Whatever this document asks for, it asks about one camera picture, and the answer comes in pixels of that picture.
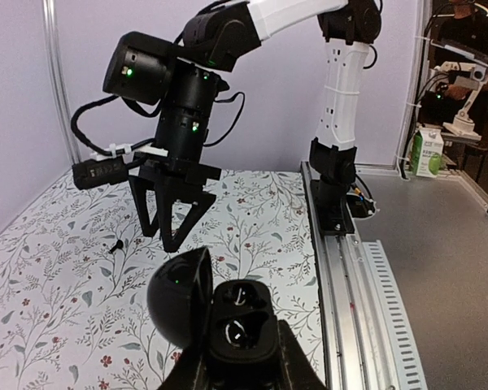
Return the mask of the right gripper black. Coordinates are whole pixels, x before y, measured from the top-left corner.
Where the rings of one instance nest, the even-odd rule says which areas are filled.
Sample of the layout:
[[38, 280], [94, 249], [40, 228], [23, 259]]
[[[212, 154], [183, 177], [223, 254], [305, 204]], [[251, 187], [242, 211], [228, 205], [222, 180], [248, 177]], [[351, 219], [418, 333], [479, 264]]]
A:
[[[175, 253], [196, 223], [207, 213], [216, 195], [203, 187], [209, 180], [219, 180], [221, 169], [197, 161], [136, 152], [136, 167], [129, 168], [129, 186], [133, 195], [142, 234], [154, 237], [160, 230], [163, 249]], [[150, 217], [146, 194], [156, 196], [157, 211]], [[181, 225], [172, 232], [172, 208], [179, 201], [191, 205]]]

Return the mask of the black earbud charging case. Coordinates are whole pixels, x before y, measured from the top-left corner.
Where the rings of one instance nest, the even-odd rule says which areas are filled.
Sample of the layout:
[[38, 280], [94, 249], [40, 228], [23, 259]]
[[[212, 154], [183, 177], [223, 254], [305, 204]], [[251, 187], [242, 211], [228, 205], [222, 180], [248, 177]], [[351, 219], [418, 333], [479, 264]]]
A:
[[211, 254], [200, 247], [166, 261], [151, 277], [147, 307], [159, 333], [227, 365], [259, 365], [279, 349], [269, 288], [252, 279], [214, 283]]

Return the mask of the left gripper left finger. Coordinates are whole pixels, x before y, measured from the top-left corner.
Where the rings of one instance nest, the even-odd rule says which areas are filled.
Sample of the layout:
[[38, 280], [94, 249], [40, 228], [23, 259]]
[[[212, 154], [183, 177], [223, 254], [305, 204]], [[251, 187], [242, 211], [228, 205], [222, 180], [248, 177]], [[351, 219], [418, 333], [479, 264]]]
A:
[[203, 354], [209, 316], [192, 317], [184, 323], [159, 320], [155, 327], [167, 341], [182, 348], [181, 356], [159, 389], [204, 389], [206, 370]]

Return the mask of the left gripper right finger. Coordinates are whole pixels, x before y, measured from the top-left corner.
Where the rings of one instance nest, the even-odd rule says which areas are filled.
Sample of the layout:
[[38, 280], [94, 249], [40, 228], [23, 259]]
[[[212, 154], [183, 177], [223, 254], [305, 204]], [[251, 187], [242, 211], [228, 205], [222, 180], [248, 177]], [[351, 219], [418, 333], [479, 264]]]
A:
[[280, 342], [279, 374], [275, 389], [326, 390], [307, 360], [296, 336], [285, 320], [278, 322]]

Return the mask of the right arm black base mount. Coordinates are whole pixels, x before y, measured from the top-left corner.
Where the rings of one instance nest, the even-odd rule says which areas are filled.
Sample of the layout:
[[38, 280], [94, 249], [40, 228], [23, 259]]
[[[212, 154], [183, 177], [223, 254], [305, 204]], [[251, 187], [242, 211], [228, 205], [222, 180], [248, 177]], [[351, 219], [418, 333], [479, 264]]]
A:
[[344, 187], [328, 184], [323, 179], [311, 180], [310, 190], [322, 236], [353, 234], [354, 219], [369, 219], [377, 212], [375, 201], [357, 183], [345, 190]]

